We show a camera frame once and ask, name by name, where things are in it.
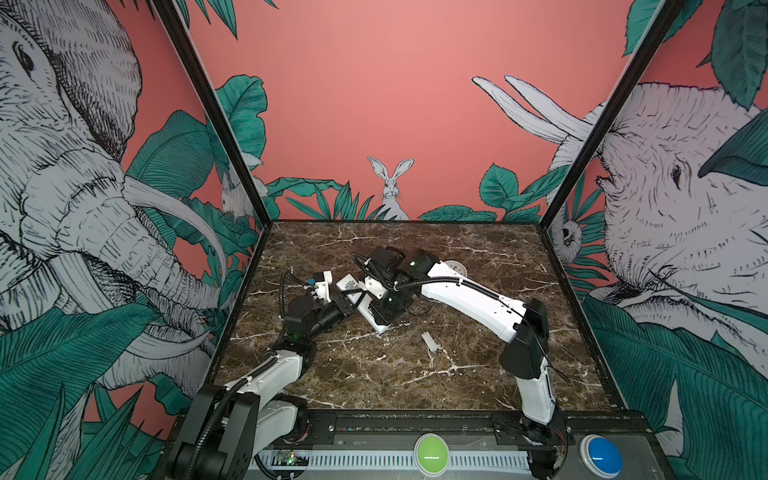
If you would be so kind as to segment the white remote control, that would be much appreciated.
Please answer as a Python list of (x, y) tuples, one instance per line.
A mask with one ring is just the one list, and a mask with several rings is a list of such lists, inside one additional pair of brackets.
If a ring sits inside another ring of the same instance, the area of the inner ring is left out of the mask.
[(359, 292), (349, 295), (349, 300), (353, 305), (356, 305), (357, 312), (362, 315), (377, 334), (382, 334), (390, 329), (388, 325), (376, 322), (370, 308), (372, 297), (364, 289), (365, 284), (362, 281), (357, 280), (352, 274), (347, 274), (336, 282), (336, 286), (340, 291), (359, 289)]

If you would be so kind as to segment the white battery cover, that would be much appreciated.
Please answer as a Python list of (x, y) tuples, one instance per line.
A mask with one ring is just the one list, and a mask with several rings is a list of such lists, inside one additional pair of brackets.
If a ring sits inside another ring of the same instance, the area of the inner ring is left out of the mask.
[(431, 336), (431, 334), (429, 332), (423, 332), (421, 337), (424, 340), (424, 342), (427, 345), (427, 347), (428, 347), (430, 352), (436, 352), (436, 351), (439, 350), (440, 346), (433, 339), (433, 337)]

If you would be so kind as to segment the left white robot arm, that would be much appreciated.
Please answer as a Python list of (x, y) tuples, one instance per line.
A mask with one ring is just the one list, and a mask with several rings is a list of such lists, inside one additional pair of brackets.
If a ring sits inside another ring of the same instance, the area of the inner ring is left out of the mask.
[(283, 391), (312, 365), (318, 336), (356, 313), (368, 295), (355, 278), (332, 280), (328, 271), (317, 273), (292, 300), (278, 291), (282, 328), (266, 359), (237, 380), (198, 391), (167, 456), (167, 478), (242, 479), (265, 447), (307, 434), (305, 400)]

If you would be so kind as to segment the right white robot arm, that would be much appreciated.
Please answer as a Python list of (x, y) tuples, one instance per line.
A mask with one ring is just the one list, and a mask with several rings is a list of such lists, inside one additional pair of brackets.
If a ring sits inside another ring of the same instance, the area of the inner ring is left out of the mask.
[(372, 326), (379, 330), (390, 326), (416, 296), (453, 308), (505, 343), (500, 364), (516, 380), (524, 417), (540, 426), (552, 422), (556, 400), (549, 375), (547, 310), (542, 302), (497, 293), (423, 249), (404, 253), (377, 247), (367, 256), (355, 254), (353, 260), (361, 271), (358, 285), (366, 292), (362, 315)]

